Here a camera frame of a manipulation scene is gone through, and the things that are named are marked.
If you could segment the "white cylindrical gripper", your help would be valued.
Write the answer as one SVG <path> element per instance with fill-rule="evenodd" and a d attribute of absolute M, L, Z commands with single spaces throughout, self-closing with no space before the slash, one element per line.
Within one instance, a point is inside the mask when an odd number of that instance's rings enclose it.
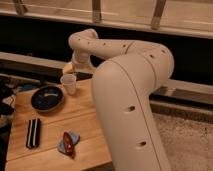
<path fill-rule="evenodd" d="M 96 67 L 90 65 L 90 55 L 81 51 L 74 51 L 72 54 L 72 60 L 68 62 L 62 69 L 63 74 L 73 73 L 74 69 L 88 70 L 90 72 L 95 72 Z"/>

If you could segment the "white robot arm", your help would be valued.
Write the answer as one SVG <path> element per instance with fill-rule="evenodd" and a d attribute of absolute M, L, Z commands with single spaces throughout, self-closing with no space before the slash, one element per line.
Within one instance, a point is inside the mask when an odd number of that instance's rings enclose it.
<path fill-rule="evenodd" d="M 72 34 L 65 73 L 92 75 L 91 89 L 115 171 L 172 171 L 149 96 L 172 75 L 174 59 L 158 43 L 100 39 L 93 29 Z"/>

